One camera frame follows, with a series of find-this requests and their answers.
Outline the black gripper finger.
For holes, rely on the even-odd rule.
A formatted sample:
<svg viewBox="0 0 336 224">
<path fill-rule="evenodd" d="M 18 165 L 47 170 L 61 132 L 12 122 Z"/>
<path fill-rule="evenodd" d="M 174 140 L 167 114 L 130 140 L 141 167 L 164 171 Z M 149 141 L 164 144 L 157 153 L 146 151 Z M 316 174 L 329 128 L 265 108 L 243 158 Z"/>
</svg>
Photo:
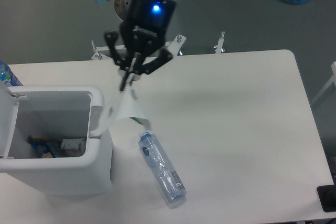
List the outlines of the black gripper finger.
<svg viewBox="0 0 336 224">
<path fill-rule="evenodd" d="M 132 85 L 132 82 L 138 80 L 139 78 L 136 76 L 140 76 L 142 74 L 151 74 L 152 72 L 156 71 L 158 68 L 162 67 L 164 64 L 168 63 L 170 60 L 173 59 L 173 55 L 167 49 L 160 49 L 159 55 L 148 63 L 144 63 L 146 59 L 145 56 L 139 55 L 133 68 L 131 70 L 131 77 L 129 80 L 129 85 Z"/>
<path fill-rule="evenodd" d="M 135 70 L 135 51 L 131 46 L 132 39 L 129 35 L 121 33 L 122 40 L 126 48 L 126 55 L 121 56 L 115 47 L 115 44 L 119 38 L 120 33 L 118 31 L 105 31 L 104 39 L 109 47 L 111 58 L 116 66 L 119 66 L 119 70 L 123 71 L 119 90 L 123 91 L 127 84 L 127 80 Z"/>
</svg>

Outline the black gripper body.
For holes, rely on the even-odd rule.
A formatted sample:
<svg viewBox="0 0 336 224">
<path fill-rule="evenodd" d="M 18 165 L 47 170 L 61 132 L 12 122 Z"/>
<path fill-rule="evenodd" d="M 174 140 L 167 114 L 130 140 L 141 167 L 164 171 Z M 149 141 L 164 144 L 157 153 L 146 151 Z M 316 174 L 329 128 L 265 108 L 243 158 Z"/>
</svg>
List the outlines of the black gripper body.
<svg viewBox="0 0 336 224">
<path fill-rule="evenodd" d="M 120 25 L 120 33 L 128 55 L 134 53 L 149 56 L 165 44 L 176 1 L 132 0 L 126 19 Z"/>
</svg>

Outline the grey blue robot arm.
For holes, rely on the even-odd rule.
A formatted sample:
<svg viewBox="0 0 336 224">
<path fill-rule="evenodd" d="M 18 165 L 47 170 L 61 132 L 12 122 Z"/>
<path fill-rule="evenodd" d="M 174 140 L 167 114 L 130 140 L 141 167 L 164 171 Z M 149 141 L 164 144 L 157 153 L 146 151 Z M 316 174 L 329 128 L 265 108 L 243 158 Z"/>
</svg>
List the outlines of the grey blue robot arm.
<svg viewBox="0 0 336 224">
<path fill-rule="evenodd" d="M 119 29 L 104 32 L 111 58 L 122 72 L 120 91 L 130 75 L 151 74 L 172 60 L 173 55 L 164 46 L 177 1 L 128 0 L 128 10 Z"/>
</svg>

